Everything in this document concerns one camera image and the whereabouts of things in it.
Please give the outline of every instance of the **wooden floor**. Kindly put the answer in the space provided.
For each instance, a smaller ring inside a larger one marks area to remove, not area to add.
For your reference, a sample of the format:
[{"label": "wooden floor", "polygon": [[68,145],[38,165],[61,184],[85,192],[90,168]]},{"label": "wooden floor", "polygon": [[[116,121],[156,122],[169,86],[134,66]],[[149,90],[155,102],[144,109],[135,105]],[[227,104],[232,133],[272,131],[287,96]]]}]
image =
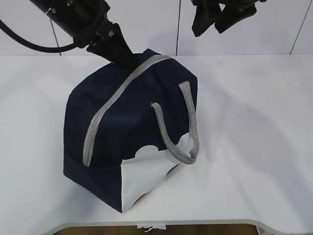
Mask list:
[{"label": "wooden floor", "polygon": [[247,224],[227,225],[175,225],[166,230],[145,233],[135,226],[68,228],[56,235],[258,235],[255,226]]}]

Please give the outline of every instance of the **gray zipper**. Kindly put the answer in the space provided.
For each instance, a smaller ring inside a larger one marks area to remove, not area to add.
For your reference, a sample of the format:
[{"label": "gray zipper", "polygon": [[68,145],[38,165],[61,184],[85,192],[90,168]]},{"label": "gray zipper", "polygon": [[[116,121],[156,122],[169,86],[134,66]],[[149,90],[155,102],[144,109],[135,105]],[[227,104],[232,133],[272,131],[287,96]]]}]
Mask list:
[{"label": "gray zipper", "polygon": [[134,81],[138,76],[140,76],[145,70],[147,70],[150,66],[161,62],[163,60],[171,59],[171,57],[167,55],[154,55],[146,60],[143,64],[141,64],[131,75],[123,82],[123,84],[117,89],[114,95],[107,101],[105,105],[99,109],[99,111],[93,116],[84,142],[84,150],[83,150],[83,163],[85,166],[89,167],[92,158],[94,141],[96,138],[96,134],[99,128],[100,121],[104,115],[104,113],[117,101],[117,99],[122,95],[125,89],[129,86],[129,84]]}]

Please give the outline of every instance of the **tile grout line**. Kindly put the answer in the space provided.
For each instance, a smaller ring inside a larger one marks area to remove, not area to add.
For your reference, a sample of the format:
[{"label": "tile grout line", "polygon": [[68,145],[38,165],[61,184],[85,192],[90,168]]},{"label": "tile grout line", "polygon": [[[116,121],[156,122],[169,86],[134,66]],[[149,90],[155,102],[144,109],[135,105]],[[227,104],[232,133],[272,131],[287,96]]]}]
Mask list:
[{"label": "tile grout line", "polygon": [[51,27],[52,27],[52,32],[53,32],[53,35],[54,35],[55,42],[57,43],[57,47],[60,47],[59,42],[58,42],[58,39],[57,39],[57,35],[56,35],[56,33],[55,33],[54,25],[53,25],[51,19],[50,19],[50,24],[51,24]]},{"label": "tile grout line", "polygon": [[180,25],[180,11],[181,11],[181,0],[179,0],[179,14],[178,14],[177,38],[176,38],[176,55],[178,54],[179,25]]},{"label": "tile grout line", "polygon": [[309,10],[310,10],[310,7],[311,7],[311,5],[312,5],[312,1],[313,1],[313,0],[311,0],[311,2],[310,2],[310,4],[309,4],[308,10],[307,10],[307,12],[306,12],[306,14],[305,14],[305,16],[304,16],[304,19],[303,19],[302,24],[301,24],[301,26],[300,26],[299,32],[298,32],[298,34],[297,34],[297,37],[295,38],[295,41],[294,41],[293,46],[292,46],[291,51],[290,51],[290,55],[292,54],[293,49],[294,49],[294,47],[295,47],[295,44],[297,43],[297,40],[298,40],[299,35],[300,35],[300,32],[301,32],[301,30],[302,30],[304,21],[306,20],[306,18],[307,18],[307,16],[308,16],[308,13],[309,13]]}]

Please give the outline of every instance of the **black cable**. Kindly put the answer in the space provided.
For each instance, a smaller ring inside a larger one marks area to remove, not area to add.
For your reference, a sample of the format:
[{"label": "black cable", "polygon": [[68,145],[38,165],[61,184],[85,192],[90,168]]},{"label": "black cable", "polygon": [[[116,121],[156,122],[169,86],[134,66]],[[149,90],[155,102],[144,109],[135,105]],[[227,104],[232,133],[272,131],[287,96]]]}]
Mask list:
[{"label": "black cable", "polygon": [[33,50],[45,52],[45,53],[61,53],[61,52],[72,50],[77,47],[74,43],[67,45],[65,47],[42,47],[42,46],[33,44],[25,40],[24,38],[20,37],[19,35],[17,35],[15,32],[13,32],[2,20],[0,20],[0,29],[2,29],[2,31],[5,32],[10,38],[22,44],[23,46],[28,47]]}]

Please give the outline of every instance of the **navy blue bag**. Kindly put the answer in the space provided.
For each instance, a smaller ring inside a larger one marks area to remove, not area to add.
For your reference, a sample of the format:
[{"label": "navy blue bag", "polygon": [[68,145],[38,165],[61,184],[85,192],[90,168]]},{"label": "navy blue bag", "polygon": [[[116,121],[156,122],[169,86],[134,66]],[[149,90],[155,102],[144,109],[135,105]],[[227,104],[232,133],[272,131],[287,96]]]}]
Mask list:
[{"label": "navy blue bag", "polygon": [[65,115],[64,175],[119,212],[199,151],[197,78],[169,56],[138,57],[132,74],[109,64],[87,77]]}]

